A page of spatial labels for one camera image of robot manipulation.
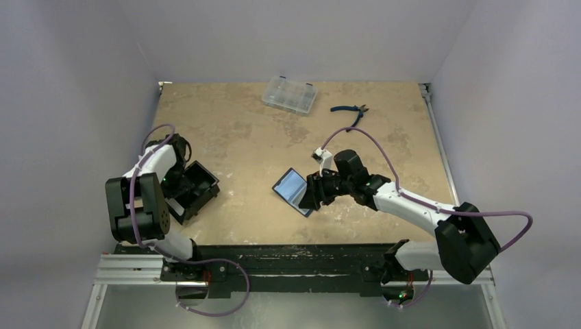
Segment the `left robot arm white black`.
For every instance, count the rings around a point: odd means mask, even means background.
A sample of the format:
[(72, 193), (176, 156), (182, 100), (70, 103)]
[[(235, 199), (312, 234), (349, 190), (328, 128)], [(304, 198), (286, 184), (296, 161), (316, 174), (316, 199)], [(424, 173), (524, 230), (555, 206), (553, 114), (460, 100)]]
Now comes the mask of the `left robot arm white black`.
[(200, 278), (204, 261), (194, 244), (171, 226), (162, 183), (177, 183), (184, 171), (186, 141), (177, 134), (149, 141), (136, 164), (122, 176), (106, 181), (105, 192), (114, 239), (162, 254), (177, 264), (187, 280)]

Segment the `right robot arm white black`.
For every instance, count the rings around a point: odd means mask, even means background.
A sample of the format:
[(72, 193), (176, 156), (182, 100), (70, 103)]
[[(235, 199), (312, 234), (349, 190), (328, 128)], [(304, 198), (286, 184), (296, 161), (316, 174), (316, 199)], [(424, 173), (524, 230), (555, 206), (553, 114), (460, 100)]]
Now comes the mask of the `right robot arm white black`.
[(465, 202), (455, 208), (397, 189), (391, 179), (370, 174), (351, 149), (332, 155), (318, 148), (312, 157), (319, 170), (306, 177), (300, 208), (319, 210), (348, 195), (361, 206), (395, 215), (434, 237), (432, 243), (404, 239), (392, 246), (384, 254), (383, 283), (414, 270), (441, 270), (471, 284), (500, 253), (497, 239), (474, 205)]

